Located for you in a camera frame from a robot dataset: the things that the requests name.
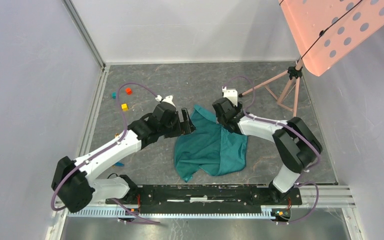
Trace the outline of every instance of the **gray floor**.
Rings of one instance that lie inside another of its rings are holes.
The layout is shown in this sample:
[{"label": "gray floor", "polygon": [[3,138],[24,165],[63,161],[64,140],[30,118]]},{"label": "gray floor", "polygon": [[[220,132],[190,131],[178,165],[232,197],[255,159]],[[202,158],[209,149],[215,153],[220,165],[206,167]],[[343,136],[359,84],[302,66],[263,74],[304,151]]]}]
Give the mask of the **gray floor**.
[{"label": "gray floor", "polygon": [[[292,209],[301,217],[307,209]],[[316,208],[312,216],[288,226],[262,219],[159,219],[160,225],[124,225],[115,218],[68,217],[61,239],[128,240],[349,240],[340,208]]]},{"label": "gray floor", "polygon": [[[111,66],[94,130],[91,150],[105,144],[114,137],[115,133],[120,133],[123,130],[122,118],[115,100],[111,97],[111,94],[123,83],[141,83],[161,96],[174,95],[173,101],[176,106],[179,109],[188,108],[190,114],[192,114],[195,104],[214,112],[212,103],[221,97],[221,87],[230,78],[246,75],[255,84],[258,84],[293,65],[293,62],[224,62]],[[271,83],[270,88],[279,95],[286,82],[287,78],[284,77]],[[228,87],[243,92],[251,86],[248,82],[238,79]],[[138,86],[131,88],[133,90],[132,95],[121,95],[121,101],[127,103],[130,108],[126,112],[129,123],[152,112],[157,104],[154,97],[146,90]],[[299,93],[297,116],[304,120],[324,146],[321,131],[304,84],[301,84]],[[293,98],[294,92],[285,100],[285,105],[292,106]],[[242,100],[244,106],[250,104],[251,99],[252,95],[245,96]],[[255,99],[254,105],[249,109],[252,114],[277,120],[292,118],[292,113],[278,106],[275,99],[264,88],[256,91]],[[175,141],[175,138],[160,138],[158,142],[140,152],[122,159],[121,162],[125,165],[124,167],[111,167],[102,174],[101,178],[106,178],[111,173],[118,173],[128,175],[137,184],[184,184],[173,164]],[[256,137],[249,138],[246,158],[246,168],[240,172],[212,177],[199,170],[189,183],[264,184],[269,183],[282,166],[275,145]],[[310,173],[306,173],[302,179],[317,183],[336,182],[326,148],[322,154],[322,162]]]}]

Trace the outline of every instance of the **green fabric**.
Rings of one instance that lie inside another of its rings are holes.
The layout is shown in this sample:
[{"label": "green fabric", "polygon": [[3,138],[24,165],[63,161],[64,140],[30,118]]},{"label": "green fabric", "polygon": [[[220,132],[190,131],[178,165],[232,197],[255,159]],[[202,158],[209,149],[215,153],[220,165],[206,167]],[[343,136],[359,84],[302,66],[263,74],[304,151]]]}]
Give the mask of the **green fabric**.
[{"label": "green fabric", "polygon": [[216,116],[195,105],[190,120],[196,130],[177,138],[174,167],[188,182],[200,168],[211,176],[221,176],[245,168],[248,137],[230,133],[216,123]]}]

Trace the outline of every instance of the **orange panel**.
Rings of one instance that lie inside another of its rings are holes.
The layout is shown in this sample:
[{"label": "orange panel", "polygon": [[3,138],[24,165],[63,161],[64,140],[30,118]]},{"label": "orange panel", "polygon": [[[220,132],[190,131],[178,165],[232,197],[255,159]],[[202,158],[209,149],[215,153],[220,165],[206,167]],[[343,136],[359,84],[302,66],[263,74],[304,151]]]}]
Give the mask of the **orange panel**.
[{"label": "orange panel", "polygon": [[[359,0],[284,0],[280,5],[299,53],[303,55],[319,33]],[[303,58],[320,76],[384,25],[384,0],[363,0],[332,26]]]}]

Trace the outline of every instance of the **tripod clamp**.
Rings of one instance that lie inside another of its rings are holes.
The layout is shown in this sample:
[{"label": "tripod clamp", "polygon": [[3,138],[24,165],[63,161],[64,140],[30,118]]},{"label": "tripod clamp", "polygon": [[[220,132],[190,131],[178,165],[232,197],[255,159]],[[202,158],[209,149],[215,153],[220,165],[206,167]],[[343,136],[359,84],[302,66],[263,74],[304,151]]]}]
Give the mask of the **tripod clamp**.
[{"label": "tripod clamp", "polygon": [[289,80],[292,78],[302,78],[303,77],[303,68],[301,67],[299,70],[296,69],[295,66],[290,66],[287,68],[287,73],[289,74]]}]

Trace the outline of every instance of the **tripod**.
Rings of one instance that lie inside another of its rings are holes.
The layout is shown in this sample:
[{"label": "tripod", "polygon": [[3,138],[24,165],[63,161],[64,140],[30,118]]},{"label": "tripod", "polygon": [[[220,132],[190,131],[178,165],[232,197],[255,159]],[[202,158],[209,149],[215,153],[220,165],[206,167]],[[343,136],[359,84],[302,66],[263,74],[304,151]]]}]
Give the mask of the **tripod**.
[{"label": "tripod", "polygon": [[[287,68],[286,71],[270,78],[269,80],[267,81],[264,81],[260,84],[258,84],[257,86],[254,87],[254,90],[257,90],[261,87],[265,87],[265,89],[267,89],[267,91],[277,100],[277,105],[281,106],[282,108],[288,110],[288,111],[291,111],[292,112],[292,116],[296,117],[297,116],[297,108],[298,108],[298,95],[299,95],[299,92],[300,92],[300,78],[303,77],[303,73],[302,73],[302,69],[303,69],[303,65],[304,65],[304,62],[303,62],[303,59],[300,58],[298,60],[298,62],[296,63],[296,66],[290,66]],[[286,86],[284,87],[282,93],[280,94],[280,96],[276,96],[276,94],[269,88],[268,84],[289,74],[289,81],[287,81],[287,84]],[[293,108],[290,108],[288,106],[285,106],[283,104],[283,101],[285,100],[285,98],[289,95],[289,93],[292,91],[292,89],[294,87],[291,87],[292,84],[295,82],[295,99],[293,101]],[[239,97],[242,98],[243,96],[251,93],[253,91],[253,89],[249,89],[247,91],[244,91],[242,92],[241,94],[239,94]]]}]

